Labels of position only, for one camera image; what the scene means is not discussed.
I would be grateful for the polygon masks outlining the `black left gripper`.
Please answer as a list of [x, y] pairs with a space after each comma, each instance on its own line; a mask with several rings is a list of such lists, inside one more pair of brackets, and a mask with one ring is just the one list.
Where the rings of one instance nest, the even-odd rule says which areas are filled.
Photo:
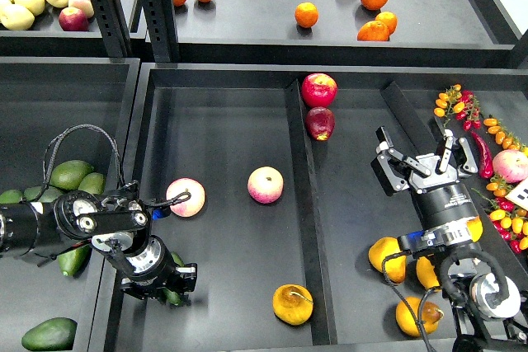
[[[162, 274], [165, 255], [170, 253], [165, 247], [148, 246], [138, 256], [128, 257], [132, 270], [127, 270], [120, 281], [120, 291], [134, 298], [164, 301], [162, 288], [166, 277]], [[188, 263], [174, 267], [171, 256], [168, 256], [171, 266], [169, 273], [177, 275], [176, 293], [178, 305], [189, 303], [188, 294], [193, 292], [197, 281], [197, 264]]]

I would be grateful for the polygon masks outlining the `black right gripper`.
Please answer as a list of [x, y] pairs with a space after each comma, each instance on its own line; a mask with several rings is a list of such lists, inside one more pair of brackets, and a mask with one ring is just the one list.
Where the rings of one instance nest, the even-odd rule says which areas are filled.
[[423, 228], [474, 218], [474, 202], [459, 177], [470, 177], [478, 166], [466, 138], [456, 138], [440, 117], [432, 119], [436, 155], [409, 157], [394, 148], [388, 130], [376, 131], [379, 145], [370, 163], [384, 193], [409, 190]]

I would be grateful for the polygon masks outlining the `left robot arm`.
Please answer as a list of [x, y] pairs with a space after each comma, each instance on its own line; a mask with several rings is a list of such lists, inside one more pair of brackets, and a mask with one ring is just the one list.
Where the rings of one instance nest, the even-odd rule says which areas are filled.
[[166, 291], [184, 296], [195, 289], [197, 265], [178, 265], [160, 237], [152, 215], [182, 204], [182, 191], [166, 201], [142, 201], [139, 183], [125, 182], [114, 138], [117, 187], [102, 195], [74, 190], [51, 203], [38, 198], [1, 206], [1, 254], [37, 265], [82, 246], [97, 251], [121, 275], [120, 290], [134, 298], [162, 299]]

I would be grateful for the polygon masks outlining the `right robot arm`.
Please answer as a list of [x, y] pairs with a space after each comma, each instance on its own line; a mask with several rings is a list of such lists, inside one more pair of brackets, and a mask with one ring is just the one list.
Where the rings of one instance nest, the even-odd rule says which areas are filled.
[[407, 256], [431, 260], [437, 288], [453, 312], [455, 351], [525, 351], [527, 326], [515, 317], [527, 295], [473, 240], [467, 225], [478, 217], [463, 182], [478, 171], [468, 140], [435, 124], [441, 135], [436, 151], [416, 157], [398, 151], [385, 127], [376, 130], [371, 166], [379, 183], [388, 196], [408, 191], [422, 225], [398, 237], [398, 251], [381, 263]]

